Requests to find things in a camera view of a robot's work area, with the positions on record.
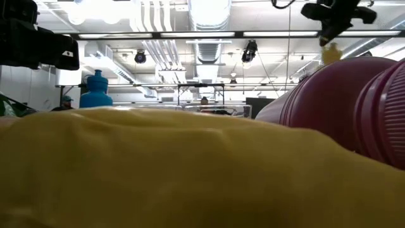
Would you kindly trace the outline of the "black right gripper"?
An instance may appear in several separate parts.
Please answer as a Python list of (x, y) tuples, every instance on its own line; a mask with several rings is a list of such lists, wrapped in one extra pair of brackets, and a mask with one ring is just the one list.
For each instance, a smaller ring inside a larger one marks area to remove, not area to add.
[(312, 20), (321, 21), (319, 45), (326, 46), (339, 34), (352, 27), (353, 18), (361, 19), (364, 24), (372, 24), (377, 18), (377, 12), (369, 6), (360, 6), (361, 0), (316, 0), (306, 3), (301, 9), (301, 15)]

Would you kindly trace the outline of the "yellow plastic bottle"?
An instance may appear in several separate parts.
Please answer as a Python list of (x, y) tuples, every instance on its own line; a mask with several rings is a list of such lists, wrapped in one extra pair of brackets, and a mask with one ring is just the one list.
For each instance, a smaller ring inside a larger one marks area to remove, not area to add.
[(339, 61), (342, 57), (342, 51), (338, 48), (336, 42), (332, 42), (329, 46), (323, 46), (321, 49), (321, 60), (323, 65), (329, 65)]

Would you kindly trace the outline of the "blue plastic bottle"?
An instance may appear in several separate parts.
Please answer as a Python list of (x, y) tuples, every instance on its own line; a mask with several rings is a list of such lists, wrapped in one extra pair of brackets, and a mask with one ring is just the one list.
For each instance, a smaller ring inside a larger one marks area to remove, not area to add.
[(94, 75), (87, 77), (87, 92), (80, 97), (79, 108), (94, 108), (112, 106), (113, 100), (108, 96), (108, 80), (102, 76), (101, 70), (95, 70)]

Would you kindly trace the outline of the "magenta plastic bottle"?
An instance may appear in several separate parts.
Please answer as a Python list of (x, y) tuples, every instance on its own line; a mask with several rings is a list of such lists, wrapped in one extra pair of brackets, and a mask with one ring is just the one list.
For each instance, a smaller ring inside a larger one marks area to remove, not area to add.
[(405, 59), (357, 57), (327, 65), (256, 119), (317, 130), (349, 151), (405, 170)]

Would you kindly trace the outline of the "green potted plant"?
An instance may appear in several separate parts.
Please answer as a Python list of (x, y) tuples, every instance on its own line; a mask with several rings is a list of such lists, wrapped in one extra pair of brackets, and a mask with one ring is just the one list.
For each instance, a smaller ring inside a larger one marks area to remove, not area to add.
[(2, 92), (0, 92), (0, 117), (18, 117), (17, 110)]

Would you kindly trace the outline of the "black monitor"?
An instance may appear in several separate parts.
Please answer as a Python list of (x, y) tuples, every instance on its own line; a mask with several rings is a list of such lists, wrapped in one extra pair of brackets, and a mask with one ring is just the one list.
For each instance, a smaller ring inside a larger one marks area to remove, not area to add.
[(269, 98), (246, 98), (246, 104), (251, 107), (251, 118), (255, 119), (258, 113), (274, 100)]

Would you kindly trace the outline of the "yellow banana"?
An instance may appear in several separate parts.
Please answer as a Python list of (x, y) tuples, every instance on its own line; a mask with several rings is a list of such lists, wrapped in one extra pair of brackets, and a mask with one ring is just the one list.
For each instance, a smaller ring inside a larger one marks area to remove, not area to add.
[(0, 228), (405, 228), (405, 171), (246, 118), (0, 117)]

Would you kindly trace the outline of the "silver ventilation duct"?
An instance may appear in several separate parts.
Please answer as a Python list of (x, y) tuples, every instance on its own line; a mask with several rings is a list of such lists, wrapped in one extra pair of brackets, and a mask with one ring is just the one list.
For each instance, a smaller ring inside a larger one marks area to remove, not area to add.
[[(225, 31), (228, 29), (232, 0), (187, 0), (189, 20), (194, 31)], [(202, 64), (216, 63), (221, 46), (216, 40), (199, 40), (194, 45), (197, 60)]]

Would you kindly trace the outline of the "black aluminium table frame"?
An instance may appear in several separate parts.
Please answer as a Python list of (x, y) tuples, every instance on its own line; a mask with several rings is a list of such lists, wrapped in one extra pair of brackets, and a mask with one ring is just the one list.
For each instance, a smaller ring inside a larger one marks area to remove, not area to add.
[[(185, 31), (185, 32), (113, 32), (113, 33), (73, 33), (77, 40), (148, 40), (148, 39), (284, 39), (315, 38), (320, 35), (315, 30), (292, 31)], [(341, 38), (405, 37), (405, 30), (348, 30), (339, 35)]]

